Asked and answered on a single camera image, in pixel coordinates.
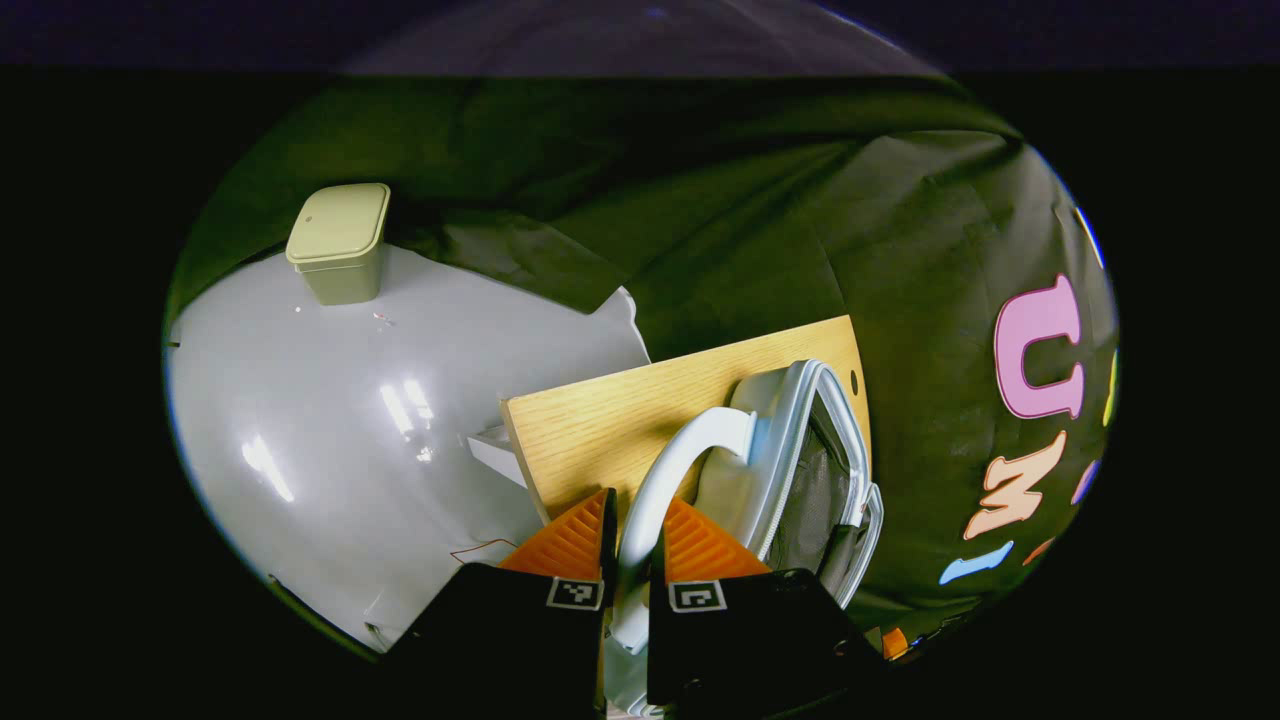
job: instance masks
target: white handle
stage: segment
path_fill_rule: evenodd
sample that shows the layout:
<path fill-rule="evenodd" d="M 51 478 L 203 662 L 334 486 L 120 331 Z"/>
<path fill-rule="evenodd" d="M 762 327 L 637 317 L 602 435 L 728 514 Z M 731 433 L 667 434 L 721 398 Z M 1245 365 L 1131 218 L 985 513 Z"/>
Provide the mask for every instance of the white handle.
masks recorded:
<path fill-rule="evenodd" d="M 639 582 L 649 553 L 658 543 L 662 521 L 680 480 L 698 456 L 712 447 L 746 459 L 755 432 L 755 413 L 732 407 L 712 407 L 689 421 L 671 438 L 645 475 L 627 512 L 618 543 L 618 597 L 612 635 L 632 653 L 648 643 L 649 612 L 644 607 L 644 585 Z"/>

